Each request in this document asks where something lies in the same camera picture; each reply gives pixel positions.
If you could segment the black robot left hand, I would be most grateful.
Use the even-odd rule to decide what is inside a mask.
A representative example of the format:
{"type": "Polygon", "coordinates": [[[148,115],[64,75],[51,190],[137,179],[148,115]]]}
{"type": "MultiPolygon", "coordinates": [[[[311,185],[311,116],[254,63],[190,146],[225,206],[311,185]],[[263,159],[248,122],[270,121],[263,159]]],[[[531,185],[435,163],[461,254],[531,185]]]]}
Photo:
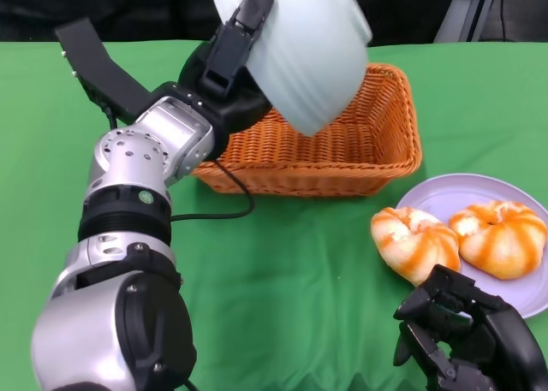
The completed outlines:
{"type": "Polygon", "coordinates": [[[250,128],[271,109],[247,60],[275,0],[241,0],[213,38],[187,59],[179,86],[200,95],[228,133],[250,128]]]}

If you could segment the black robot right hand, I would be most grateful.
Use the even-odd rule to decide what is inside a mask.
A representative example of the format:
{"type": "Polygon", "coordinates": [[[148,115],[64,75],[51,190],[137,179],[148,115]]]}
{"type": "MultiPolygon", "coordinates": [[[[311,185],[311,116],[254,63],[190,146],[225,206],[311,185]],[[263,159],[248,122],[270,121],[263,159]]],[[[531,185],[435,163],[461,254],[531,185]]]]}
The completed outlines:
{"type": "Polygon", "coordinates": [[[398,306],[395,366],[414,359],[429,390],[547,389],[547,364],[520,313],[436,265],[398,306]]]}

